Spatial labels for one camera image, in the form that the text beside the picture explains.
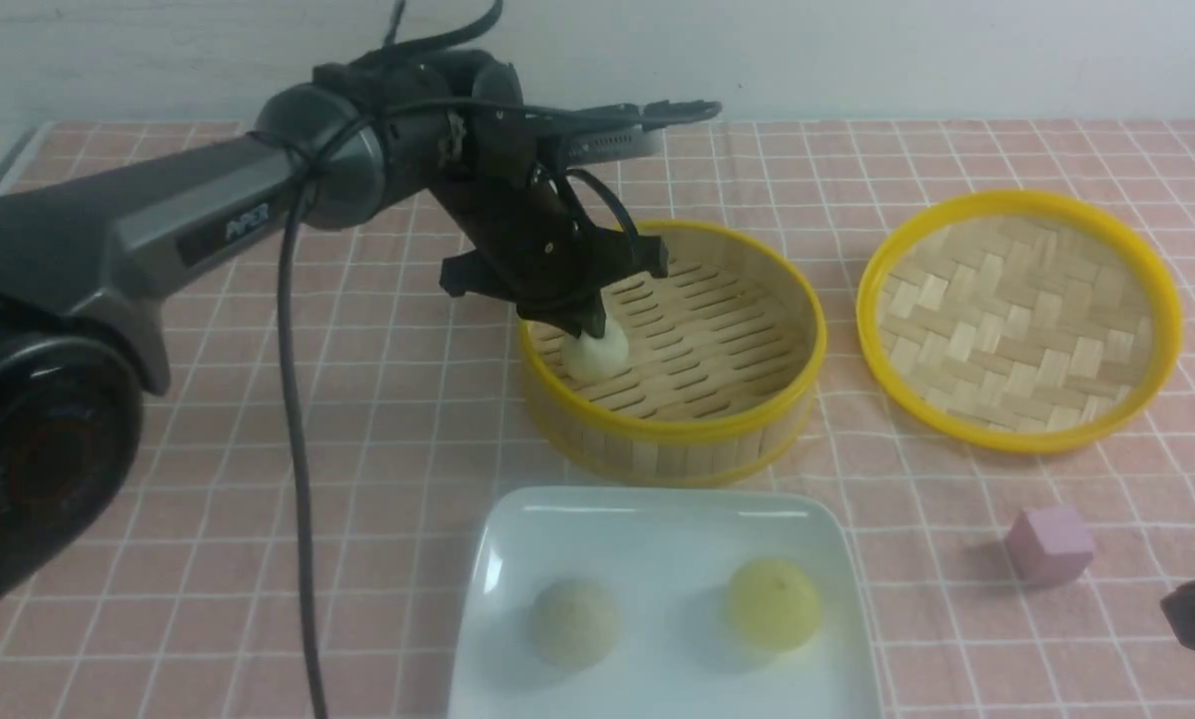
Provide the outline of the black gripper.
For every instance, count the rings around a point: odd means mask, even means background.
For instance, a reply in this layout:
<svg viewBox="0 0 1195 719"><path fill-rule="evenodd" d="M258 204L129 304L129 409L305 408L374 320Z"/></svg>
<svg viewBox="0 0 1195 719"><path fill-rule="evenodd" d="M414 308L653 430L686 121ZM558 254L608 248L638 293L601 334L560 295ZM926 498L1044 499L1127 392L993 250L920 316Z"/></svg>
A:
<svg viewBox="0 0 1195 719"><path fill-rule="evenodd" d="M603 340L607 287L662 279L669 250L638 229L615 192L584 167L562 168L541 136L550 118L470 113L460 162L433 196L472 250L445 259L440 285L514 305L528 322Z"/></svg>

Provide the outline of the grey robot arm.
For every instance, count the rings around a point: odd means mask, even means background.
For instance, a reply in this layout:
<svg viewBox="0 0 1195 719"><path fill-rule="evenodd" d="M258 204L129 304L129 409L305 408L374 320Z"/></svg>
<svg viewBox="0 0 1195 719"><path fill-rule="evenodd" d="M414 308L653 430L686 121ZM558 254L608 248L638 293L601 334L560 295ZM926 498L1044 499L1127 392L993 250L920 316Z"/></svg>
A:
<svg viewBox="0 0 1195 719"><path fill-rule="evenodd" d="M168 391L163 306L292 223L344 231L428 192L472 250L440 285L570 336L612 328L605 288L664 278L664 241L568 188L652 154L688 119L655 102L529 109L482 50L323 64L246 135L0 196L0 600L99 518L135 463L145 397Z"/></svg>

